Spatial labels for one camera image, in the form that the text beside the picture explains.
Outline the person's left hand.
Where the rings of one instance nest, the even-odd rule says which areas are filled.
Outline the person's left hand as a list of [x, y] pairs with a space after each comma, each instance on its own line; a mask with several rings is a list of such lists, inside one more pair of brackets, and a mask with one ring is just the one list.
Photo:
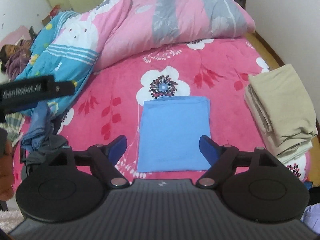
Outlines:
[[13, 148], [7, 139], [7, 131], [1, 128], [1, 201], [7, 201], [14, 195]]

